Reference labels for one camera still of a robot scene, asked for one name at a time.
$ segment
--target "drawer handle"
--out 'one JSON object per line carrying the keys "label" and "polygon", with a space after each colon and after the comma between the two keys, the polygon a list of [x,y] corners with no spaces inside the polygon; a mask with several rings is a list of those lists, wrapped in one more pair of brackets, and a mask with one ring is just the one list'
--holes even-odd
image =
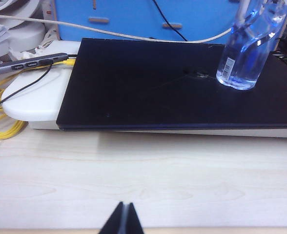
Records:
{"label": "drawer handle", "polygon": [[[183,25],[181,23],[170,23],[170,25],[175,29],[181,29],[183,27]],[[162,27],[163,28],[170,28],[167,23],[163,23]]]}
{"label": "drawer handle", "polygon": [[108,18],[103,17],[89,17],[88,20],[91,23],[103,23],[103,24],[107,24],[110,21]]}

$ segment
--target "desk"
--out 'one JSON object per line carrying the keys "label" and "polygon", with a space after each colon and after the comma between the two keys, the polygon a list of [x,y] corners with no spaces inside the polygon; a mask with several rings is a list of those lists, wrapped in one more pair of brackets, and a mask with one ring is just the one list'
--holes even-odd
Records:
{"label": "desk", "polygon": [[0,228],[287,227],[287,138],[62,132],[0,141]]}

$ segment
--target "white cable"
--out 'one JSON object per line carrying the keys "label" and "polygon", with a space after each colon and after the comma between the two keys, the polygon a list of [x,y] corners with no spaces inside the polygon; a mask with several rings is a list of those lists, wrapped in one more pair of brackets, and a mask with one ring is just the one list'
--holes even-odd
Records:
{"label": "white cable", "polygon": [[105,34],[123,37],[123,38],[130,38],[130,39],[135,39],[135,40],[145,40],[145,41],[156,41],[156,42],[203,43],[203,42],[208,42],[208,41],[220,38],[220,37],[226,35],[227,33],[229,33],[231,30],[231,28],[229,28],[226,31],[220,33],[219,35],[216,35],[216,36],[211,37],[211,38],[203,39],[203,40],[174,41],[174,40],[151,39],[151,38],[144,38],[144,37],[138,37],[138,36],[131,36],[131,35],[122,34],[122,33],[114,33],[114,32],[105,31],[105,30],[101,30],[101,29],[97,29],[97,28],[91,28],[91,27],[82,26],[79,24],[67,23],[67,22],[56,21],[56,20],[46,20],[46,19],[42,20],[42,19],[33,19],[33,18],[24,18],[24,17],[15,17],[15,16],[3,16],[3,15],[0,15],[0,19],[22,20],[22,21],[40,22],[40,23],[54,23],[54,24],[60,24],[60,25],[65,25],[65,26],[71,26],[71,27],[86,29],[86,30],[97,32],[97,33],[105,33]]}

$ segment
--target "water bottle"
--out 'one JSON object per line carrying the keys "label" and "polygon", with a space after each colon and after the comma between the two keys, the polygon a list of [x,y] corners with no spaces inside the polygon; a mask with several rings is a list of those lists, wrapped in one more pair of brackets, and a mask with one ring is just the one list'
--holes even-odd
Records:
{"label": "water bottle", "polygon": [[254,87],[287,20],[287,0],[241,0],[217,80],[239,90]]}

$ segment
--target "yellow cable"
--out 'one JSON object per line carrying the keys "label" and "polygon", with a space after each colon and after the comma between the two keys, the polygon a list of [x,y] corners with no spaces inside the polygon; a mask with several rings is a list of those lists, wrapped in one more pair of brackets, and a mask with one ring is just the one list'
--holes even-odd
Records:
{"label": "yellow cable", "polygon": [[[53,65],[66,64],[66,65],[69,65],[69,66],[73,66],[74,63],[75,63],[75,59],[70,58],[70,59],[62,61],[62,62],[56,62]],[[47,66],[36,67],[36,68],[33,68],[33,69],[40,69],[40,68],[43,68],[43,67],[47,67]],[[11,75],[11,76],[3,79],[2,81],[0,81],[0,86],[3,85],[3,84],[8,83],[13,78],[18,76],[18,74],[20,74],[20,73],[22,73],[24,71],[27,71],[27,70],[22,70],[22,71],[14,74],[14,75]],[[4,92],[4,89],[0,88],[0,101],[1,101],[1,95],[2,95],[3,92]],[[1,121],[3,118],[7,117],[7,115],[5,113],[3,113],[3,109],[2,109],[1,106],[0,106],[0,113],[2,113],[0,115],[0,121]],[[4,131],[4,132],[0,131],[0,140],[5,140],[5,139],[8,139],[8,138],[14,137],[16,134],[18,134],[25,127],[26,124],[27,123],[24,122],[24,121],[16,120],[14,122],[14,124],[11,126],[10,129],[8,129],[7,131]]]}

